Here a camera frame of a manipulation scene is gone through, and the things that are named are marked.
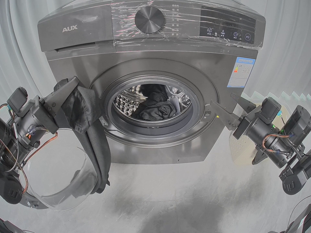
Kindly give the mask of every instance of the front-loading washing machine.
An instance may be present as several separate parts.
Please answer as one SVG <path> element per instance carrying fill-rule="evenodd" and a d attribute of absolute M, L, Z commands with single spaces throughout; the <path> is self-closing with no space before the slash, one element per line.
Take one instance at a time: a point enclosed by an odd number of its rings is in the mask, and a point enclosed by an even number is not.
<path fill-rule="evenodd" d="M 233 111 L 264 31 L 234 0 L 74 0 L 38 23 L 56 80 L 77 76 L 96 92 L 112 162 L 132 164 L 206 158 L 224 128 L 210 101 Z M 132 116 L 150 84 L 165 87 L 173 116 Z"/>

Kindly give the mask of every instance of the wire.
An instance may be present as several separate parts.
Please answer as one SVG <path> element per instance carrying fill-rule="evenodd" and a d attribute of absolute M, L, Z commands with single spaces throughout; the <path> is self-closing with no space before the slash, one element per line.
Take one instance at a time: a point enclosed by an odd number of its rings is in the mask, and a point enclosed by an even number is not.
<path fill-rule="evenodd" d="M 13 156 L 14 160 L 16 160 L 15 156 L 12 154 L 12 152 L 9 150 L 9 148 L 5 145 L 5 143 L 1 139 L 0 139 L 0 142 L 5 146 L 6 150 Z M 17 162 L 17 166 L 22 171 L 22 173 L 23 173 L 23 175 L 25 177 L 26 185 L 25 185 L 25 188 L 24 188 L 24 190 L 22 192 L 22 194 L 24 194 L 28 190 L 28 179 L 27 179 L 27 176 L 26 176 L 23 168 L 21 167 L 21 165 L 18 162 Z"/>
<path fill-rule="evenodd" d="M 49 132 L 49 130 L 47 130 L 47 128 L 42 127 L 42 126 L 38 126 L 38 127 L 35 127 L 35 128 L 34 128 L 34 131 L 37 131 L 37 130 L 44 130 L 44 131 L 46 131 L 46 132 Z"/>
<path fill-rule="evenodd" d="M 264 150 L 266 150 L 266 151 L 268 151 L 270 153 L 281 153 L 281 154 L 285 154 L 286 156 L 288 156 L 288 154 L 290 154 L 288 152 L 280 151 L 280 150 L 272 150 L 272 149 L 266 148 L 265 141 L 270 136 L 279 137 L 279 138 L 288 138 L 288 137 L 290 137 L 290 135 L 288 135 L 288 134 L 286 134 L 286 135 L 284 135 L 284 134 L 268 134 L 262 140 L 262 147 L 264 148 Z"/>
<path fill-rule="evenodd" d="M 0 105 L 0 109 L 1 109 L 2 107 L 4 107 L 4 106 L 7 106 L 7 103 L 1 104 L 1 105 Z"/>
<path fill-rule="evenodd" d="M 304 199 L 302 199 L 302 200 L 300 200 L 300 202 L 299 202 L 298 204 L 300 204 L 302 201 L 304 201 L 305 199 L 307 199 L 307 198 L 309 198 L 309 197 L 311 197 L 311 195 L 310 195 L 310 196 L 305 197 L 305 198 L 304 198 Z M 291 215 L 290 215 L 290 218 L 291 218 L 291 216 L 293 215 L 293 212 L 294 212 L 295 208 L 298 206 L 298 204 L 296 204 L 296 206 L 293 208 L 293 211 L 292 211 L 292 213 L 291 213 Z"/>
<path fill-rule="evenodd" d="M 16 167 L 16 165 L 18 163 L 18 156 L 19 156 L 19 141 L 18 141 L 18 133 L 17 133 L 17 129 L 16 129 L 16 124 L 14 122 L 14 118 L 13 118 L 13 115 L 12 115 L 11 111 L 9 109 L 8 109 L 8 111 L 9 111 L 10 117 L 12 119 L 13 127 L 14 127 L 15 138 L 16 138 L 16 142 L 17 142 L 17 155 L 16 155 L 16 158 L 15 158 L 14 155 L 11 153 L 12 156 L 14 157 L 14 159 L 15 159 L 15 163 L 14 163 L 14 165 L 12 166 L 12 168 L 9 171 L 5 171 L 6 173 L 9 173 L 13 169 L 15 169 L 15 167 Z"/>
<path fill-rule="evenodd" d="M 58 133 L 55 132 L 55 136 L 53 136 L 50 140 L 47 140 L 40 148 L 38 148 L 36 151 L 34 151 L 24 162 L 23 165 L 26 165 L 26 163 L 29 161 L 31 157 L 33 157 L 40 149 L 42 149 L 45 145 L 50 143 L 51 141 L 55 140 L 58 137 Z"/>

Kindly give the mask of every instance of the plastic wrap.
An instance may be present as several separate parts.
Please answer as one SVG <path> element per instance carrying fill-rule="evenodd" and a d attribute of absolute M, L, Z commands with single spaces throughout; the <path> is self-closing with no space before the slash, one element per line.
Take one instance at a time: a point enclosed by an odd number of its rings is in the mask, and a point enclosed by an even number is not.
<path fill-rule="evenodd" d="M 45 134 L 45 142 L 51 134 Z M 58 130 L 50 142 L 25 165 L 28 192 L 55 211 L 70 210 L 82 203 L 93 190 L 97 174 L 72 130 Z M 23 175 L 21 183 L 25 186 Z"/>
<path fill-rule="evenodd" d="M 135 24 L 136 13 L 152 6 L 161 11 L 164 23 L 155 33 L 144 33 Z M 265 29 L 264 17 L 212 2 L 196 0 L 130 0 L 111 2 L 113 38 L 117 46 L 153 41 L 187 42 L 201 46 L 217 43 L 259 50 Z"/>

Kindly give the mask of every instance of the black cloth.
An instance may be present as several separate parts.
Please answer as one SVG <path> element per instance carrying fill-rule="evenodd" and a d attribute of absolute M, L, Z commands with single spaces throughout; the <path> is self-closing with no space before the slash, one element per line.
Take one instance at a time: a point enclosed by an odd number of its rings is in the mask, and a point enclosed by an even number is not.
<path fill-rule="evenodd" d="M 64 79 L 58 82 L 54 91 L 70 80 Z M 96 170 L 97 182 L 91 193 L 102 193 L 106 184 L 110 185 L 108 173 L 111 165 L 111 154 L 105 128 L 98 119 L 101 116 L 99 99 L 95 91 L 85 88 L 79 82 L 61 108 Z"/>
<path fill-rule="evenodd" d="M 57 91 L 70 80 L 72 78 L 59 81 L 54 87 L 54 91 Z M 101 115 L 99 99 L 95 91 L 85 88 L 81 82 L 63 103 L 62 110 L 70 127 L 80 134 L 85 133 Z"/>
<path fill-rule="evenodd" d="M 176 115 L 174 106 L 168 101 L 165 85 L 145 84 L 141 86 L 141 92 L 148 98 L 139 104 L 131 117 L 145 121 L 160 121 Z"/>

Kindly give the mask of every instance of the black bracket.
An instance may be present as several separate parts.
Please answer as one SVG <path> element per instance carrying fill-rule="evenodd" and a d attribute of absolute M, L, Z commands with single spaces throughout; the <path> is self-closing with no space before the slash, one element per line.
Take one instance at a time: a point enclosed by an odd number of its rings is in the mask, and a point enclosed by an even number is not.
<path fill-rule="evenodd" d="M 53 117 L 56 116 L 56 113 L 59 111 L 72 91 L 77 87 L 78 83 L 78 78 L 74 77 L 60 89 L 52 92 L 44 98 L 44 107 Z"/>
<path fill-rule="evenodd" d="M 240 97 L 234 93 L 231 93 L 230 96 L 238 103 L 239 106 L 242 107 L 244 111 L 247 112 L 247 114 L 256 108 L 256 105 L 254 103 L 248 101 L 247 99 L 244 99 L 243 97 Z"/>
<path fill-rule="evenodd" d="M 210 105 L 228 130 L 237 129 L 241 122 L 239 121 L 240 118 L 236 114 L 226 111 L 219 103 L 213 102 L 212 100 Z"/>
<path fill-rule="evenodd" d="M 285 180 L 286 177 L 293 175 L 293 169 L 290 166 L 287 166 L 282 173 L 279 175 L 279 178 L 281 179 L 281 181 Z"/>

